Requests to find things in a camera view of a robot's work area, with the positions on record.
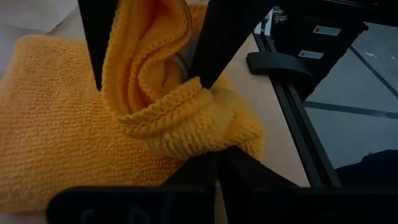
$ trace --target microfiber towel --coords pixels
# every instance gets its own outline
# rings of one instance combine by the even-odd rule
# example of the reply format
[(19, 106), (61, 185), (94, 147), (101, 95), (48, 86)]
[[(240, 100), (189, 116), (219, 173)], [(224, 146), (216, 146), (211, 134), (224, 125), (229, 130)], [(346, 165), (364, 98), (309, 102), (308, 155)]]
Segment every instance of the microfiber towel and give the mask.
[(160, 185), (189, 157), (228, 146), (259, 159), (264, 131), (227, 74), (208, 90), (171, 59), (205, 11), (120, 0), (101, 92), (85, 42), (19, 40), (0, 83), (0, 212), (43, 210), (79, 185)]

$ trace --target white label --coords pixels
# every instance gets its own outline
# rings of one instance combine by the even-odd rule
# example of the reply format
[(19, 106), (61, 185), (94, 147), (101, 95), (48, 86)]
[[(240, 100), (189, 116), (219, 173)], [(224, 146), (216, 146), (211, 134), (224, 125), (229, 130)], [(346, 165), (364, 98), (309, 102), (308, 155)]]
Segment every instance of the white label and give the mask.
[(341, 29), (333, 28), (333, 27), (325, 27), (325, 26), (316, 26), (313, 30), (316, 34), (325, 34), (325, 35), (332, 35), (337, 36), (340, 33)]
[(306, 58), (321, 59), (322, 56), (323, 56), (323, 53), (302, 50), (302, 51), (300, 51), (298, 56), (299, 57), (306, 57)]
[(195, 55), (198, 44), (197, 37), (191, 37), (187, 44), (181, 48), (172, 58), (172, 60), (178, 65), (182, 72), (184, 80), (188, 80), (188, 71), (191, 67), (193, 56)]

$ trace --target black metal frame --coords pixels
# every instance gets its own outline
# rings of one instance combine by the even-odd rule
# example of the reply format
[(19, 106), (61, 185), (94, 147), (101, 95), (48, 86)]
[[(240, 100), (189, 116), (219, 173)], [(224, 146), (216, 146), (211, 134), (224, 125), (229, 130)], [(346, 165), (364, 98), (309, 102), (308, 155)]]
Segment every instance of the black metal frame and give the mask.
[[(254, 34), (260, 52), (277, 52), (269, 36)], [(295, 87), (270, 77), (297, 152), (312, 187), (339, 187), (333, 169)]]

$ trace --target gray floor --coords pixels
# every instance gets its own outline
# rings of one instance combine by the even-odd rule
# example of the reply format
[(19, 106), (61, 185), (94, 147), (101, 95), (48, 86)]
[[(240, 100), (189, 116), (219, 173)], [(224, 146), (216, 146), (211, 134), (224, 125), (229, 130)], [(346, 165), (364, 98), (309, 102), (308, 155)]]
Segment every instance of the gray floor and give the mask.
[[(367, 25), (369, 30), (307, 99), (326, 107), (345, 106), (341, 110), (306, 108), (334, 168), (398, 149), (398, 28)], [(364, 113), (351, 113), (349, 107)], [(383, 117), (383, 113), (393, 116)]]

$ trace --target fabric texture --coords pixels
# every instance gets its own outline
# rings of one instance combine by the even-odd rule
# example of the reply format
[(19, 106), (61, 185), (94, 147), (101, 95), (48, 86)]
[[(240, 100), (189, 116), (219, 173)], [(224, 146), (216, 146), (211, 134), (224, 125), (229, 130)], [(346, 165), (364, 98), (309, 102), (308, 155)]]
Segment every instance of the fabric texture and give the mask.
[(159, 185), (189, 157), (232, 145), (259, 159), (264, 132), (226, 74), (207, 90), (170, 59), (205, 11), (120, 0), (101, 92), (85, 42), (19, 40), (0, 83), (0, 212), (43, 210), (79, 185)]

